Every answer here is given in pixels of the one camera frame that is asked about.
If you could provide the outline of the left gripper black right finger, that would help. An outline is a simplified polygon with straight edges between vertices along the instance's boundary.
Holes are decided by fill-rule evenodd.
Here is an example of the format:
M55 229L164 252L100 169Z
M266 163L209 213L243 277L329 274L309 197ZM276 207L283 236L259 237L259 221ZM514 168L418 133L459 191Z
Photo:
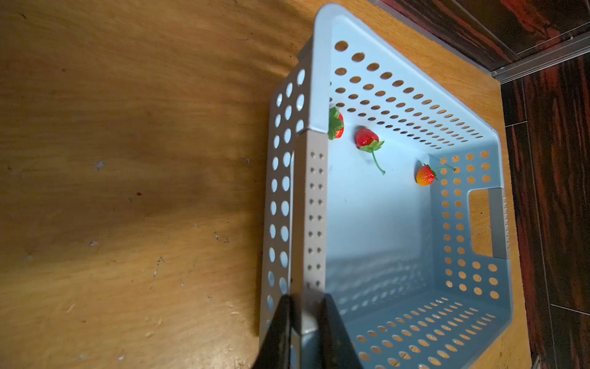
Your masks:
M333 297L324 295L318 318L323 368L362 368Z

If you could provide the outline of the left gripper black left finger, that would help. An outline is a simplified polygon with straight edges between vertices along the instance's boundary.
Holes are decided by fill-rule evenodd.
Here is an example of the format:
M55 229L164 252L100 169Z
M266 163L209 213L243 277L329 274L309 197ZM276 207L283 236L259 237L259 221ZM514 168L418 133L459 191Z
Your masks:
M289 369L292 301L283 295L267 330L253 369Z

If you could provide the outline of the light blue plastic basket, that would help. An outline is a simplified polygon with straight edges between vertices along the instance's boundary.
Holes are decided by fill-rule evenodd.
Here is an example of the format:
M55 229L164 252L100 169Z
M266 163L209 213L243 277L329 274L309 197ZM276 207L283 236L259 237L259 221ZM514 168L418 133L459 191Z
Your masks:
M384 141L385 175L361 129ZM458 170L423 187L417 162ZM499 135L328 4L270 101L263 250L261 346L290 295L290 368L323 368L325 294L362 368L471 367L513 318Z

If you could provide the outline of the orange red strawberry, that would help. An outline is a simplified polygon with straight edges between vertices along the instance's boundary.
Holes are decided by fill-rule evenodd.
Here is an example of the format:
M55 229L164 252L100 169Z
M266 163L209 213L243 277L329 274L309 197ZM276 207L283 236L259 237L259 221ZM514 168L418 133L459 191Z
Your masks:
M447 172L456 172L458 167L453 167L447 164L433 168L430 165L422 162L417 162L415 165L416 175L415 182L423 187L432 185L439 180L439 176Z

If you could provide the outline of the red strawberry with stem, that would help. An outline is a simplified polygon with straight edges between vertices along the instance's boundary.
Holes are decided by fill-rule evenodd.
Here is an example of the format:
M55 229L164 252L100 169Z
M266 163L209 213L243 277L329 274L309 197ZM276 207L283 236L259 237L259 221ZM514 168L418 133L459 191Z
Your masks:
M340 138L344 133L344 118L340 113L338 107L333 107L329 111L329 128L328 128L328 138L330 140L335 140L336 138Z

